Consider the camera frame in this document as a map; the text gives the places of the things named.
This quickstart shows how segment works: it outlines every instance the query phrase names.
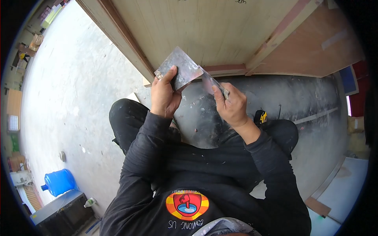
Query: gray floor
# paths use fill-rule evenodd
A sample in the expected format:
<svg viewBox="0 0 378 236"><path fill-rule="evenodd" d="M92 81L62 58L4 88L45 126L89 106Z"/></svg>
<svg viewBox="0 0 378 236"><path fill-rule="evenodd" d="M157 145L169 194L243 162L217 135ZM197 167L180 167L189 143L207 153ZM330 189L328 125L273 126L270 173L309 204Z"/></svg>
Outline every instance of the gray floor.
<svg viewBox="0 0 378 236"><path fill-rule="evenodd" d="M111 142L114 136L108 111L114 101L131 92L150 107L150 88L143 87L142 75L75 1L45 32L25 78L19 139L36 185L43 185L46 173L67 168L80 190L97 200L94 211L103 215L119 187L124 160L122 151ZM298 189L306 199L327 178L345 150L346 101L340 100L338 92L342 90L331 78L259 76L251 80L251 88L245 81L232 80L247 94L250 114L263 107L269 117L276 118L281 104L280 118L299 123L338 108L297 124L299 142L291 164ZM200 83L189 86L183 98L175 116L185 140L200 148L216 147L216 133L211 136L200 119L188 115L201 118L213 112L211 98L200 89ZM58 157L60 151L66 153L65 163ZM263 197L264 192L261 183L253 195ZM46 191L40 196L44 204L54 199Z"/></svg>

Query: hand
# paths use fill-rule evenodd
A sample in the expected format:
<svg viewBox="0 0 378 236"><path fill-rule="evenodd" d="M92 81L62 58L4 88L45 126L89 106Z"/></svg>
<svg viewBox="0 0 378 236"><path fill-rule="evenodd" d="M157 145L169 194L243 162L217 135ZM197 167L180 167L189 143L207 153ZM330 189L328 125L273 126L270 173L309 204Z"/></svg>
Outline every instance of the hand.
<svg viewBox="0 0 378 236"><path fill-rule="evenodd" d="M219 115L242 137L247 145L255 142L261 131L247 116L247 97L230 83L220 84L230 91L230 94L225 100L221 90L212 86Z"/></svg>
<svg viewBox="0 0 378 236"><path fill-rule="evenodd" d="M219 115L234 129L243 126L249 119L246 113L247 97L230 83L221 85L230 94L225 100L221 90L215 85L212 86Z"/></svg>
<svg viewBox="0 0 378 236"><path fill-rule="evenodd" d="M170 82L176 73L177 67L172 66L161 80L155 77L151 88L151 113L164 118L173 118L173 114L180 106L181 91L187 86L173 92Z"/></svg>

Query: red character graphic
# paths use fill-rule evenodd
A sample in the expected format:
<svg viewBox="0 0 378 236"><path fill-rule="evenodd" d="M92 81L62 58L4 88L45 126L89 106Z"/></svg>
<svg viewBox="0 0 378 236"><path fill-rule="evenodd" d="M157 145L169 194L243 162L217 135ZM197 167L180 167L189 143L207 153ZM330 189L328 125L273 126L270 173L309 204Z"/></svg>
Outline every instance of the red character graphic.
<svg viewBox="0 0 378 236"><path fill-rule="evenodd" d="M177 190L167 197L166 207L177 218L192 221L206 212L209 200L194 190Z"/></svg>

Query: plastic bottle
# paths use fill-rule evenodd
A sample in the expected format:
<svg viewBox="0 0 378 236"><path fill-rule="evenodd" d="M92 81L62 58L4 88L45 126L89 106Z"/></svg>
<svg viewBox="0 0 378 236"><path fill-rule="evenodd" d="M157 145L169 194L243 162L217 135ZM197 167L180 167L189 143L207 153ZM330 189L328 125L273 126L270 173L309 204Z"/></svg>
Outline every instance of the plastic bottle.
<svg viewBox="0 0 378 236"><path fill-rule="evenodd" d="M70 189L75 189L75 186L76 182L71 172L67 169L62 169L45 174L45 185L42 185L41 189L42 191L49 190L51 195L57 197Z"/></svg>
<svg viewBox="0 0 378 236"><path fill-rule="evenodd" d="M96 203L96 200L91 197L90 199L88 199L86 202L85 202L85 205L84 205L84 208L87 208L87 207L91 207L93 206L93 204Z"/></svg>

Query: putty knife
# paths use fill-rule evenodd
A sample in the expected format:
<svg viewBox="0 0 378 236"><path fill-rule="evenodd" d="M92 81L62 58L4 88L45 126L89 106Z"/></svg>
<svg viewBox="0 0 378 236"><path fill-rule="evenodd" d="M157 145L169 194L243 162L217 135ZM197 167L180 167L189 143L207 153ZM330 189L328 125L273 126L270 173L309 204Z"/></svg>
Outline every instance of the putty knife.
<svg viewBox="0 0 378 236"><path fill-rule="evenodd" d="M207 73L201 66L200 66L201 70L203 71L203 75L201 76L202 77L202 84L203 84L203 88L205 89L206 92L214 95L214 91L212 90L212 86L215 85L217 86L222 94L223 94L223 97L225 97L225 99L227 100L228 99L228 95L230 94L230 91L228 91L227 89L223 88L219 83L218 81L216 81L213 77L211 77L211 75L209 73Z"/></svg>
<svg viewBox="0 0 378 236"><path fill-rule="evenodd" d="M177 74L171 81L172 88L175 91L203 74L200 66L177 46L155 71L156 77L158 79L163 78L173 65L177 66Z"/></svg>

